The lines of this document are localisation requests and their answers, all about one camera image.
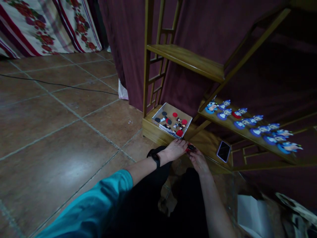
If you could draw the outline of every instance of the leg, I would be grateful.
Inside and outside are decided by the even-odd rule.
[[[153,152],[158,153],[165,149],[160,146]],[[158,210],[158,201],[161,189],[166,182],[172,162],[165,164],[143,178],[127,195],[114,218],[108,237],[130,237],[132,234],[153,233],[160,227],[158,223],[166,221]]]
[[[181,179],[177,205],[170,216],[170,228],[178,237],[208,237],[199,176],[193,168],[188,168]]]

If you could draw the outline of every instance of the floral curtain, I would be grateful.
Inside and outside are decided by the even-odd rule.
[[[87,0],[0,0],[0,55],[23,58],[101,49]]]

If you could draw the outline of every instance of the phone screen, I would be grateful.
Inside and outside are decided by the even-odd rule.
[[[229,152],[230,152],[230,146],[222,141],[220,144],[217,156],[221,158],[224,162],[227,162],[229,157]]]

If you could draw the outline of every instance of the open box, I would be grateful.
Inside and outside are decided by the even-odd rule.
[[[155,121],[155,118],[159,118],[159,119],[163,119],[164,116],[162,114],[162,112],[167,112],[167,117],[168,119],[170,119],[172,121],[172,123],[169,125],[171,127],[171,129],[167,129],[166,127],[164,127],[164,124],[168,123],[166,121],[163,122],[157,122]],[[179,130],[179,127],[174,128],[174,124],[175,123],[179,123],[177,121],[177,118],[180,118],[181,120],[187,120],[187,124],[186,127],[183,129],[183,134],[182,136],[178,136],[176,135],[176,132]],[[190,117],[189,115],[187,115],[186,113],[183,113],[181,110],[177,109],[176,107],[173,107],[172,105],[168,104],[168,103],[164,103],[164,105],[158,110],[157,113],[155,113],[155,115],[152,117],[152,122],[159,126],[159,128],[163,131],[165,131],[166,133],[172,135],[173,137],[177,138],[177,139],[181,139],[183,138],[183,136],[185,135],[189,125],[192,122],[192,117]]]

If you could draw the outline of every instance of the maroon curtain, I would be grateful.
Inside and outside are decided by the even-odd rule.
[[[216,62],[225,63],[254,21],[281,3],[274,0],[184,1],[174,43]],[[129,103],[142,111],[145,1],[99,0],[99,4],[120,80],[125,82],[128,90]],[[163,27],[172,26],[175,8],[176,0],[166,2]],[[153,44],[156,41],[158,16],[159,1],[156,0]],[[292,25],[303,26],[300,22]],[[245,45],[246,49],[261,31],[261,28],[255,31]],[[233,104],[247,107],[254,114],[264,115],[271,122],[316,111],[316,52],[316,47],[311,43],[274,34],[237,72],[219,97],[231,99]],[[150,77],[157,75],[158,70],[158,64],[152,65]],[[207,78],[170,62],[161,103],[168,102],[194,117],[205,89],[212,84]],[[312,125],[315,121],[307,121],[305,125]],[[213,124],[208,129],[229,142],[241,139]],[[316,155],[311,146],[311,142],[316,143],[315,138],[311,134],[291,138],[292,142],[304,148],[298,153],[300,158]],[[273,159],[276,157],[266,154],[254,160]],[[263,189],[278,190],[305,206],[317,207],[314,199],[317,185],[313,182],[316,172],[317,169],[313,167],[249,172],[245,176],[255,179]]]

